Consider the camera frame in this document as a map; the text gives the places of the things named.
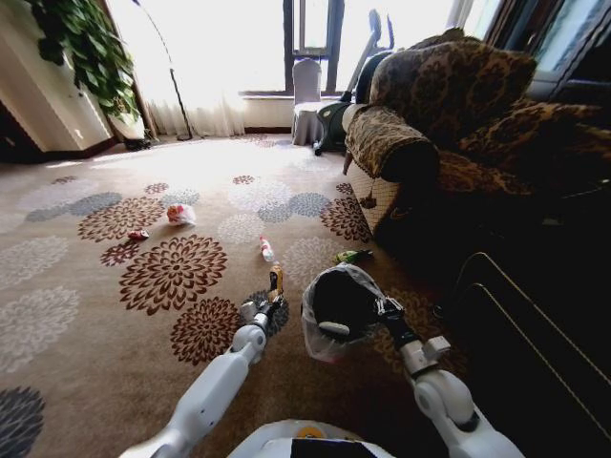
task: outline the potted plant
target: potted plant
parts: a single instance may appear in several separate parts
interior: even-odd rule
[[[132,90],[134,65],[95,0],[25,0],[45,37],[40,56],[56,65],[70,58],[74,84],[95,95],[104,114],[130,140],[144,139]]]

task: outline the plastic bag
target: plastic bag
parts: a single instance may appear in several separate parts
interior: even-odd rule
[[[355,265],[342,262],[321,272],[305,289],[302,300],[302,328],[309,356],[326,363],[345,356],[352,345],[377,327],[375,302],[384,298],[373,278]],[[350,333],[344,338],[330,337],[319,326],[327,318],[347,324]]]
[[[168,222],[172,226],[180,226],[182,224],[195,224],[195,210],[191,205],[184,203],[175,203],[168,207],[167,211]]]

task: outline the flower pattern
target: flower pattern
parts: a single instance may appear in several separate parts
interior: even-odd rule
[[[323,208],[329,204],[329,199],[318,193],[302,193],[294,196],[288,202],[293,213],[303,217],[318,217]]]
[[[333,239],[297,239],[284,252],[281,265],[286,277],[306,289],[323,270],[333,265],[333,256],[346,251],[346,247]]]
[[[137,255],[139,249],[139,243],[137,243],[135,240],[127,240],[119,245],[111,246],[108,250],[102,253],[99,260],[103,265],[112,267],[133,258],[135,255]]]
[[[70,210],[70,205],[57,205],[51,208],[42,208],[34,210],[26,215],[26,221],[29,222],[41,222],[48,221],[49,219],[57,218]]]
[[[149,315],[159,308],[181,310],[218,282],[226,261],[213,239],[174,237],[134,258],[119,282],[121,301]]]
[[[284,203],[265,205],[257,212],[259,218],[265,222],[283,222],[289,219],[292,214],[293,211]]]
[[[432,337],[443,335],[446,339],[452,341],[452,336],[448,330],[433,316],[432,305],[427,298],[413,291],[402,291],[396,288],[391,288],[388,296],[397,299],[403,305],[406,321],[422,339],[426,341]],[[403,374],[403,360],[394,348],[392,337],[387,329],[381,328],[373,335],[373,348],[390,364],[393,372]],[[439,362],[443,369],[454,373],[458,377],[464,377],[467,373],[467,358],[456,347],[452,347],[450,352],[443,355]]]
[[[248,243],[263,232],[263,222],[255,215],[234,215],[219,225],[219,239],[229,243]]]
[[[68,252],[68,241],[57,236],[28,239],[0,251],[0,290],[29,280]]]
[[[167,208],[175,203],[183,203],[185,205],[193,205],[200,200],[200,193],[191,188],[179,189],[170,194],[166,194],[161,198],[161,205]]]
[[[259,306],[261,302],[267,301],[267,291],[262,289],[261,291],[257,291],[252,293],[246,299],[242,301],[242,303],[246,302],[254,302]],[[288,301],[284,300],[284,304],[280,307],[271,318],[271,322],[267,325],[267,337],[272,337],[275,334],[278,334],[280,330],[284,327],[285,324],[288,323]],[[240,317],[240,326],[244,326],[246,322],[244,318]]]
[[[179,361],[198,365],[224,353],[238,330],[239,314],[227,299],[213,298],[185,310],[172,329],[172,349]]]
[[[46,184],[26,193],[17,201],[17,207],[26,211],[50,209],[76,202],[89,196],[96,188],[97,183],[89,179]]]
[[[255,180],[251,175],[240,175],[233,178],[233,184],[250,184]]]
[[[342,194],[354,194],[354,190],[352,189],[352,185],[350,183],[340,183],[335,186],[335,189],[337,189]]]
[[[0,453],[7,458],[25,458],[43,426],[45,402],[30,387],[0,391]]]
[[[153,183],[144,188],[146,194],[158,194],[167,190],[170,187],[168,183]]]
[[[56,342],[77,307],[76,291],[62,286],[0,305],[0,372],[14,372]]]
[[[359,202],[353,196],[336,198],[321,213],[323,225],[346,240],[369,241],[371,232],[361,212]]]
[[[240,210],[258,212],[262,208],[287,203],[291,191],[280,181],[257,180],[249,186],[233,186],[227,197]]]
[[[95,213],[103,208],[110,207],[121,202],[121,194],[119,193],[102,193],[87,196],[81,200],[77,200],[70,206],[70,213],[76,217],[86,217],[91,213]]]
[[[123,239],[129,231],[150,226],[161,215],[163,207],[155,198],[125,198],[83,219],[78,235],[96,242]]]
[[[77,177],[75,177],[74,175],[68,175],[66,177],[60,177],[60,178],[56,178],[54,179],[51,184],[66,184],[66,183],[70,183],[71,181],[75,181],[77,179]]]
[[[245,139],[248,143],[254,143],[256,146],[260,148],[271,148],[274,146],[274,140],[270,140],[267,137],[267,134],[251,134],[245,135]]]

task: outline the white chair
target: white chair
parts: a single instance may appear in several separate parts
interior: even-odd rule
[[[311,145],[323,137],[323,125],[316,116],[327,103],[321,102],[321,66],[305,59],[293,66],[295,107],[291,133],[294,145]]]

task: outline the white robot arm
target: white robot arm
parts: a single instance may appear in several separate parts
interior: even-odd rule
[[[451,372],[437,367],[448,341],[434,337],[424,344],[408,326],[403,307],[386,298],[377,302],[380,322],[389,330],[413,386],[415,401],[437,428],[451,458],[523,458],[516,445],[496,431],[477,408],[471,391]]]
[[[127,449],[120,458],[184,458],[221,419],[248,374],[263,355],[265,330],[282,296],[264,302],[253,313],[250,324],[241,327],[229,350],[210,363],[180,398],[167,426],[152,439]],[[246,308],[253,307],[252,302]],[[379,301],[378,315],[394,339],[410,376],[415,401],[431,419],[448,447],[451,458],[523,458],[518,448],[496,431],[474,404],[471,392],[452,373],[437,366],[439,355],[450,348],[443,337],[422,344],[403,318],[403,307],[395,300]],[[231,458],[277,458],[294,456],[291,441],[297,431],[317,429],[334,447],[362,444],[371,456],[390,457],[378,446],[362,443],[347,431],[316,422],[284,421],[259,428],[230,455]]]
[[[282,296],[263,306],[253,324],[236,332],[231,348],[205,368],[182,395],[166,427],[155,437],[128,448],[120,458],[183,458],[219,422],[240,390],[251,364],[263,354],[269,317]]]

